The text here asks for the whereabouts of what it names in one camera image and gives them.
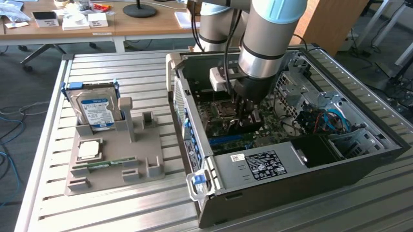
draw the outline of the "slotted aluminum surface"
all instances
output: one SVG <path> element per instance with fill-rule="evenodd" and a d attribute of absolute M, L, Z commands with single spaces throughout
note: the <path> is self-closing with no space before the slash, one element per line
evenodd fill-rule
<path fill-rule="evenodd" d="M 411 149 L 392 164 L 377 168 L 356 185 L 217 227 L 198 229 L 197 211 L 189 198 L 169 110 L 163 57 L 170 52 L 181 51 L 77 55 L 74 60 L 62 63 L 66 66 L 62 65 L 60 68 L 64 69 L 60 72 L 66 82 L 94 83 L 117 78 L 122 96 L 133 97 L 133 113 L 154 111 L 161 123 L 166 178 L 71 197 L 63 195 L 77 120 L 68 102 L 56 93 L 52 99 L 56 116 L 48 116 L 50 122 L 46 122 L 51 124 L 50 140 L 39 144 L 40 150 L 44 146 L 44 152 L 38 152 L 34 164 L 34 167 L 39 166 L 42 175 L 38 183 L 31 186 L 36 188 L 28 187 L 26 192 L 16 231 L 403 231 L 412 228 Z M 312 54 L 367 107 L 413 145 L 411 123 L 322 51 L 314 50 Z M 321 76 L 314 75 L 313 79 L 324 90 L 332 90 Z"/>

